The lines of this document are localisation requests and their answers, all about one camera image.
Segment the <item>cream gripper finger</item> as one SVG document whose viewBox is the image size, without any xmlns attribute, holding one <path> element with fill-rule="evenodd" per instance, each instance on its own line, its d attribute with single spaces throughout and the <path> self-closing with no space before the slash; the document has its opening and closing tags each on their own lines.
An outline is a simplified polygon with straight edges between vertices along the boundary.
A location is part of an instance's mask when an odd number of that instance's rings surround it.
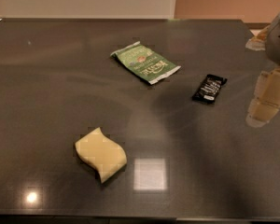
<svg viewBox="0 0 280 224">
<path fill-rule="evenodd" d="M 280 66 L 271 72 L 260 73 L 245 121 L 251 127 L 260 128 L 269 123 L 279 110 Z"/>
<path fill-rule="evenodd" d="M 245 47 L 254 51 L 265 50 L 268 30 L 269 27 L 266 26 L 261 30 L 252 31 L 254 36 L 246 42 Z"/>
</svg>

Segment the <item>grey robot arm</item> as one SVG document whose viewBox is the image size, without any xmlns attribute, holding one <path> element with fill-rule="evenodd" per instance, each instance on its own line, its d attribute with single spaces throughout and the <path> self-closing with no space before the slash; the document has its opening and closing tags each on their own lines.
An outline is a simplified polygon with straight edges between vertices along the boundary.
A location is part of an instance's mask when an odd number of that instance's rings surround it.
<svg viewBox="0 0 280 224">
<path fill-rule="evenodd" d="M 245 46 L 255 51 L 264 50 L 267 58 L 277 65 L 270 72 L 260 73 L 248 108 L 246 123 L 259 128 L 269 123 L 280 110 L 280 12 Z"/>
</svg>

